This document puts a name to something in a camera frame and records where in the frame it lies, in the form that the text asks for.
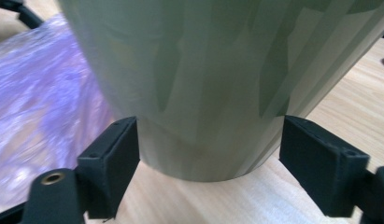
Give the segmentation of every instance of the purple fabric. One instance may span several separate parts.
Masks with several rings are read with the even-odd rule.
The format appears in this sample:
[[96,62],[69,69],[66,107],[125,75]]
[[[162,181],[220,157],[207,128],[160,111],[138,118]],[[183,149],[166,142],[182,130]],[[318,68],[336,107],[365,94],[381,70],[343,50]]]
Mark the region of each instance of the purple fabric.
[[26,200],[32,180],[74,168],[112,121],[65,19],[0,44],[0,212]]

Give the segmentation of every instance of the brass insert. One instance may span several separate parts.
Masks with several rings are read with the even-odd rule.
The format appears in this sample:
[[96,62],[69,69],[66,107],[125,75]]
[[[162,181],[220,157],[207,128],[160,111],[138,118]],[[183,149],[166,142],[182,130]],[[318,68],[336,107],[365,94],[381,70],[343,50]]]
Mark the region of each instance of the brass insert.
[[42,179],[42,184],[43,185],[52,185],[57,182],[60,182],[62,179],[64,179],[65,175],[63,173],[52,173],[50,175],[46,175]]

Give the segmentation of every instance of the wood grain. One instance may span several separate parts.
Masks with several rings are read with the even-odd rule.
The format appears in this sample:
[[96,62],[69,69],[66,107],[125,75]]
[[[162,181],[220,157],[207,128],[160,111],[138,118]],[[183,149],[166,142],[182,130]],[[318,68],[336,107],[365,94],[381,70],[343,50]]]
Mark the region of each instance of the wood grain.
[[[52,0],[28,5],[45,19],[59,11]],[[0,41],[26,29],[13,16],[0,11]],[[371,171],[384,165],[382,58],[384,39],[308,116],[370,154]],[[248,175],[216,183],[175,179],[141,162],[116,220],[107,223],[358,223],[359,216],[357,211],[351,219],[325,217],[273,155]]]

